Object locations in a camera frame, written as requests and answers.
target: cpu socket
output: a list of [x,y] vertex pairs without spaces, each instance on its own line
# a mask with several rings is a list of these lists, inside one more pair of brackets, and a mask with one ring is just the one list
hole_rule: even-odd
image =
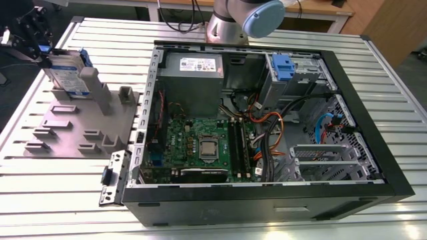
[[218,137],[199,137],[199,159],[211,164],[219,159],[219,154]]

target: desk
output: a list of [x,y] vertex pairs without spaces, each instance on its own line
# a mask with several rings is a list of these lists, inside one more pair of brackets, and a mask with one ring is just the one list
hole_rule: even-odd
[[[148,8],[150,20],[160,21],[158,0],[47,0],[51,3],[68,6],[68,3],[103,4],[118,6],[132,6]],[[162,8],[166,9],[192,9],[191,0],[160,0]],[[212,12],[215,0],[198,0],[200,10]],[[332,21],[328,29],[330,34],[339,34],[347,22],[348,17],[354,15],[354,10],[346,3],[343,8],[331,5],[331,1],[304,0],[302,2],[302,18],[314,20]],[[286,17],[298,18],[299,4],[294,4],[286,8]]]
[[[154,40],[204,42],[204,32],[183,35],[160,22],[87,18],[69,24],[56,47],[84,47],[108,88],[131,86],[143,93]],[[268,37],[250,39],[250,44],[335,52],[416,195],[336,221],[144,227],[126,207],[99,208],[107,159],[23,155],[53,99],[53,85],[41,71],[0,135],[0,236],[37,240],[427,239],[427,114],[372,43],[356,35],[276,30]]]

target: ram slot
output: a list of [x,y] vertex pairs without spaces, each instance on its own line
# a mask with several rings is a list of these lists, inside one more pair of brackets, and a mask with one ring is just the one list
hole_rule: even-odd
[[251,172],[251,166],[250,166],[250,152],[248,152],[248,140],[247,140],[247,127],[246,123],[242,120],[240,122],[240,132],[242,132],[242,138],[243,138],[243,154],[244,154],[244,172],[250,173]]
[[236,122],[234,124],[234,134],[236,140],[236,152],[239,158],[239,173],[246,173],[246,153],[244,153],[244,138],[242,136],[242,124]]
[[231,170],[232,175],[236,176],[240,172],[239,166],[239,157],[238,157],[238,141],[236,141],[236,134],[235,134],[235,123],[228,122],[227,126],[228,130],[228,149],[230,149],[230,161],[231,161]]

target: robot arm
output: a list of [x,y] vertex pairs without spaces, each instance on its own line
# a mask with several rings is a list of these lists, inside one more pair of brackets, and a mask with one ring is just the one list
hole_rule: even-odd
[[32,0],[4,1],[0,7],[1,50],[19,59],[37,63],[41,68],[51,67],[43,55],[52,47],[52,31],[45,14],[47,9],[35,7]]
[[279,0],[216,0],[207,26],[207,41],[248,44],[248,36],[263,38],[279,27],[286,7]]

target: floor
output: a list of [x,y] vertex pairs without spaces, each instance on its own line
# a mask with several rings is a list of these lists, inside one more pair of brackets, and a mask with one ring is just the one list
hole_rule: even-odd
[[[35,0],[33,2],[37,6],[48,8],[48,18],[55,33],[53,43],[59,41],[73,16],[148,20],[148,12],[144,8],[109,5],[96,5],[95,7],[95,5],[71,3],[68,7],[56,12],[48,2],[43,0]],[[188,22],[191,19],[191,15],[186,11],[167,10],[163,14],[170,22],[179,22],[180,20]],[[204,12],[203,18],[208,20],[210,17],[210,13]],[[196,14],[195,22],[199,23],[200,21],[200,16]],[[416,55],[411,54],[398,67],[396,72],[420,104],[427,108],[427,62],[418,60]],[[39,68],[36,65],[31,65],[28,62],[9,57],[0,51],[0,74],[7,78],[5,84],[0,85],[0,132],[8,123],[37,73]]]

